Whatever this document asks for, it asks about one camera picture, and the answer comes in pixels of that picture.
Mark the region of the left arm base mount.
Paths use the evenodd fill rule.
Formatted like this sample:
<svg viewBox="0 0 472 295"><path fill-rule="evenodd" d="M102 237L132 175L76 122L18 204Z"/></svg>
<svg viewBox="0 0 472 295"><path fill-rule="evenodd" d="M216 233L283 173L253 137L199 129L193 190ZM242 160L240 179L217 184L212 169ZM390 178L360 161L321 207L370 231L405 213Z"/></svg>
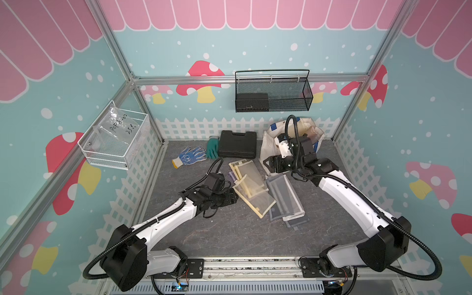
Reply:
<svg viewBox="0 0 472 295"><path fill-rule="evenodd" d="M201 279L204 272L204 259L183 259L175 270L153 275L155 279Z"/></svg>

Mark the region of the yellow mesh pouch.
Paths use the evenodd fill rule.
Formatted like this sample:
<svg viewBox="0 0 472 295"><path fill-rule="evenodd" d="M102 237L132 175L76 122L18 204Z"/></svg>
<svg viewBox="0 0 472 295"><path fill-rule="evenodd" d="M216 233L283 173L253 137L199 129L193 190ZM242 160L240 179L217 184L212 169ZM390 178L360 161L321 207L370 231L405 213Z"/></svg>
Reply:
<svg viewBox="0 0 472 295"><path fill-rule="evenodd" d="M254 181L259 186L264 186L264 180L255 163L252 160L242 159L229 163L229 166L236 176L237 181L247 176L250 180Z"/></svg>

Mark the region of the pink brown mesh pouch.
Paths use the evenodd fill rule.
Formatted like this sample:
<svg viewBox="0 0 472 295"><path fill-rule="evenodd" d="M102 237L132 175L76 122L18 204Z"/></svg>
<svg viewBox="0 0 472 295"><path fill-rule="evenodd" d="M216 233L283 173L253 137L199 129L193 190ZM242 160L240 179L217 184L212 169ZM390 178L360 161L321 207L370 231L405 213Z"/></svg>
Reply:
<svg viewBox="0 0 472 295"><path fill-rule="evenodd" d="M311 140L312 144L315 144L319 142L320 140L323 140L325 133L321 128L317 126L311 126L306 131L306 135Z"/></svg>

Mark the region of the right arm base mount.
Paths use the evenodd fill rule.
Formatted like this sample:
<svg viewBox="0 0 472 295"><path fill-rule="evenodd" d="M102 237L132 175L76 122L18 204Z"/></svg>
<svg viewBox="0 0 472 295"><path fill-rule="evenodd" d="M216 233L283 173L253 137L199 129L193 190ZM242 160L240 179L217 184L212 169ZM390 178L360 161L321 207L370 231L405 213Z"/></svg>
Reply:
<svg viewBox="0 0 472 295"><path fill-rule="evenodd" d="M308 258L302 256L298 259L297 264L305 279L325 278L327 280L346 280L352 278L353 275L349 267L335 268L323 258Z"/></svg>

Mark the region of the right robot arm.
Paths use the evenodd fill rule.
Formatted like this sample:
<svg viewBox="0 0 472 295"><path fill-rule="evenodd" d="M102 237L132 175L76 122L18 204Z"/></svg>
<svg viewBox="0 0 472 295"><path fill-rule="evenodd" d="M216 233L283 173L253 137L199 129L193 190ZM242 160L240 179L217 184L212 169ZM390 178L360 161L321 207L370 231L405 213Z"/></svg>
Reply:
<svg viewBox="0 0 472 295"><path fill-rule="evenodd" d="M388 269L410 279L438 279L443 268L437 255L411 233L411 223L394 217L373 203L328 158L319 158L317 149L324 135L312 120L290 115L271 124L261 149L262 163L270 173L290 173L296 181L311 182L329 194L361 227L365 239L333 245L315 260L319 272L332 277L343 267L368 267L376 272ZM430 274L412 274L392 264L406 254L409 243L421 248L432 260Z"/></svg>

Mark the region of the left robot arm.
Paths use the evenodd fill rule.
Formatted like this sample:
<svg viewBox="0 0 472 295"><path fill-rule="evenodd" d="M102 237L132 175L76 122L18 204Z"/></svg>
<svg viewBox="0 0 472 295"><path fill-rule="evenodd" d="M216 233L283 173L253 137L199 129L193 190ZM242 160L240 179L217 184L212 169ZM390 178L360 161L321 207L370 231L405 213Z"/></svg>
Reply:
<svg viewBox="0 0 472 295"><path fill-rule="evenodd" d="M188 256L178 247L156 251L168 234L196 216L210 219L222 207L237 203L231 183L220 173L223 158L211 164L204 177L179 192L177 201L152 218L113 231L103 252L82 271L86 280L111 279L121 291L129 291L143 278L168 274L178 283L190 273Z"/></svg>

